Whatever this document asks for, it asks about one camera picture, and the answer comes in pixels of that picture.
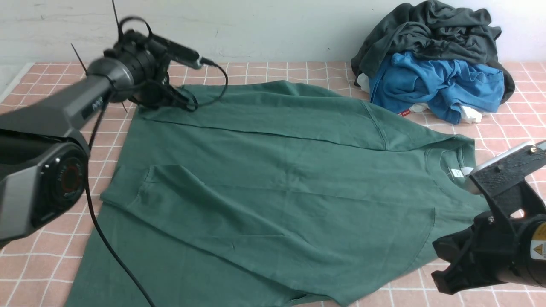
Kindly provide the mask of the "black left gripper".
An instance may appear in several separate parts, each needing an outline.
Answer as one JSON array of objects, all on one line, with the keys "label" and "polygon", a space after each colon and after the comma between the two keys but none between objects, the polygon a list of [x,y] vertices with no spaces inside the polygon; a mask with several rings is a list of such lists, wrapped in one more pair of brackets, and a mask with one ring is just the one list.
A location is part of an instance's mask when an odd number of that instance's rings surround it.
[{"label": "black left gripper", "polygon": [[143,107],[179,107],[180,94],[169,85],[168,68],[176,43],[156,34],[119,30],[118,40],[104,58],[119,65],[117,76],[107,74],[111,90],[107,102],[129,100]]}]

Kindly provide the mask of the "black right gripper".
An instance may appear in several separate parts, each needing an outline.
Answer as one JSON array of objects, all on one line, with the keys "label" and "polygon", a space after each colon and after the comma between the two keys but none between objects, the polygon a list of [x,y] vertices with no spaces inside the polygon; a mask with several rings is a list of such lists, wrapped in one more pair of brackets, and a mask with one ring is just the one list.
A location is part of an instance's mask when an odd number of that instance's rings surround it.
[{"label": "black right gripper", "polygon": [[433,242],[437,257],[449,263],[431,274],[437,290],[446,295],[498,284],[532,286],[530,257],[533,218],[509,218],[509,229],[484,214],[472,226]]}]

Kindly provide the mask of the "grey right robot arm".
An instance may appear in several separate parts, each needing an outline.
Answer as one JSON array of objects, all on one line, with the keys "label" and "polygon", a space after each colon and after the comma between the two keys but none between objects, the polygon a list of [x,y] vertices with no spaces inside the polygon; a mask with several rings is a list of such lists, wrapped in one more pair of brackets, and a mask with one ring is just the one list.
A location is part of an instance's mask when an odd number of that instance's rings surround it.
[{"label": "grey right robot arm", "polygon": [[545,287],[545,216],[509,218],[505,229],[479,214],[468,229],[434,241],[437,257],[449,263],[431,276],[439,292],[454,295],[498,284]]}]

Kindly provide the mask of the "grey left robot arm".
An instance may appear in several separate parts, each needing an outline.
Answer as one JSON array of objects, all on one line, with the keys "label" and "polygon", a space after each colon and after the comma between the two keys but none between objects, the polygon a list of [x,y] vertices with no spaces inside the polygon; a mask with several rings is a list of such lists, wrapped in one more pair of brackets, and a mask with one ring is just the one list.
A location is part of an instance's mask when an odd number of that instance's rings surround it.
[{"label": "grey left robot arm", "polygon": [[109,103],[129,99],[166,73],[175,43],[129,30],[84,78],[1,115],[1,247],[70,210],[87,183],[90,144],[81,133]]}]

